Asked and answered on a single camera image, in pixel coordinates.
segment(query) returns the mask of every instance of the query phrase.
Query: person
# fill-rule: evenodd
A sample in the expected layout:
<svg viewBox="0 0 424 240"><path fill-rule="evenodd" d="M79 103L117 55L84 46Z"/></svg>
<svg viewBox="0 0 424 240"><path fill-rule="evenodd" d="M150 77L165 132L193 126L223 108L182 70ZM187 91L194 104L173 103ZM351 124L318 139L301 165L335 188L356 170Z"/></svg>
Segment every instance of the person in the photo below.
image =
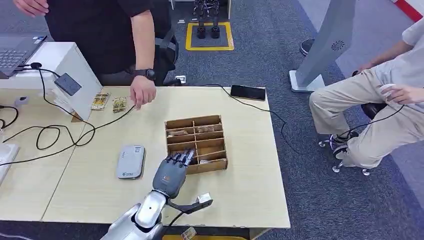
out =
<svg viewBox="0 0 424 240"><path fill-rule="evenodd" d="M371 169L399 146L424 140L424 19L402 40L363 65L360 74L311 94L309 106L319 134L333 134L333 154L345 167ZM384 90L381 86L394 84ZM366 103L387 103L361 134L351 131L343 111Z"/></svg>
<svg viewBox="0 0 424 240"><path fill-rule="evenodd" d="M13 2L28 16L44 16L55 41L75 42L103 86L130 86L137 109L155 99L152 0Z"/></svg>

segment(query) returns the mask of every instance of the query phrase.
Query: power strip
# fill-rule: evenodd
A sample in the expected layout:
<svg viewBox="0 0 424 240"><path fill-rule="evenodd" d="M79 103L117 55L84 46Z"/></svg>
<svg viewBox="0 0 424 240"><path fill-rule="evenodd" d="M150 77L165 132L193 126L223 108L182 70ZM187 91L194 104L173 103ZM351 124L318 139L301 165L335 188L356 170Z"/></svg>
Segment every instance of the power strip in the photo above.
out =
<svg viewBox="0 0 424 240"><path fill-rule="evenodd" d="M0 144L0 164L11 163L18 154L19 147L16 144ZM8 174L11 164L0 166L0 185Z"/></svg>

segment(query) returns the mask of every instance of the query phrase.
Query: white stand with cable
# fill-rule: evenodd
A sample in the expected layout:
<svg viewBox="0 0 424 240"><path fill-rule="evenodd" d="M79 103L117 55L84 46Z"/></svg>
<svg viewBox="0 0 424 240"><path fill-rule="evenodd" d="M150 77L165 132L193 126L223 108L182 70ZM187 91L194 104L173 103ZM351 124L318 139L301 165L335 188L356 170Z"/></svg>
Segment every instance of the white stand with cable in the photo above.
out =
<svg viewBox="0 0 424 240"><path fill-rule="evenodd" d="M45 42L27 61L27 64L41 63L43 69L59 75L67 73L81 88L72 96L60 89L54 81L57 77L42 72L46 94L54 96L54 103L69 112L75 112L85 121L89 119L91 105L102 85L93 73L83 54L74 42ZM9 79L0 79L0 89L43 89L38 70L19 72Z"/></svg>
<svg viewBox="0 0 424 240"><path fill-rule="evenodd" d="M291 90L312 93L323 88L321 73L352 44L356 0L331 0L318 36L298 70L289 72Z"/></svg>

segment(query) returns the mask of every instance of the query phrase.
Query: laptop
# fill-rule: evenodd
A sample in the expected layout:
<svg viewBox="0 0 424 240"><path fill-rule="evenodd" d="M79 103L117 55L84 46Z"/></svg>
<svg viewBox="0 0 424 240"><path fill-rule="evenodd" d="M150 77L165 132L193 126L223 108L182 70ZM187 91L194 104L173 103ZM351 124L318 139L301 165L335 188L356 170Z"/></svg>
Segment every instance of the laptop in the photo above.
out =
<svg viewBox="0 0 424 240"><path fill-rule="evenodd" d="M0 34L0 79L13 76L46 40L46 35Z"/></svg>

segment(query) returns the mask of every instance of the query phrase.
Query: wristwatch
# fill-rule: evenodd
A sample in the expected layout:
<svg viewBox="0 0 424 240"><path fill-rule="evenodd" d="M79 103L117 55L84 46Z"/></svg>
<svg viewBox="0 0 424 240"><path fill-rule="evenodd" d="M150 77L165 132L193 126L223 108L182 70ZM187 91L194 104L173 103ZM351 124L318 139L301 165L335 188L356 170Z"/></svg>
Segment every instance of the wristwatch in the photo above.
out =
<svg viewBox="0 0 424 240"><path fill-rule="evenodd" d="M154 81L156 79L156 73L155 70L149 68L149 69L141 69L141 70L135 70L134 77L136 76L144 76L148 80Z"/></svg>

